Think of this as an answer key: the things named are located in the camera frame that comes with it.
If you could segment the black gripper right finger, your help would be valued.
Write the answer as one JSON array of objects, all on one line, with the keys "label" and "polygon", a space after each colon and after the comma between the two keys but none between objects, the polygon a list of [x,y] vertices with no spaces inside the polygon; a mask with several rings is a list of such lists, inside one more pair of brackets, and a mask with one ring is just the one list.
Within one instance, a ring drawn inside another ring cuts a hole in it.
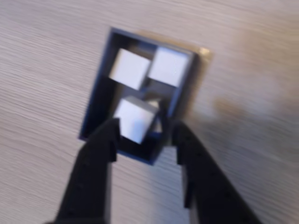
[{"label": "black gripper right finger", "polygon": [[182,168],[184,207],[191,224],[259,224],[208,150],[182,121],[171,134]]}]

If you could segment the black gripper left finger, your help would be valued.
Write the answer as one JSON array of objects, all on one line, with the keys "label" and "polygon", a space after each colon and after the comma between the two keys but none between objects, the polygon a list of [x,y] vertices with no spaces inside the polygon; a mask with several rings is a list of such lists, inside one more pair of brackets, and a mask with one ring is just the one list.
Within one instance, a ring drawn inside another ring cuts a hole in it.
[{"label": "black gripper left finger", "polygon": [[120,120],[100,125],[81,147],[53,224],[111,222],[112,163],[117,160]]}]

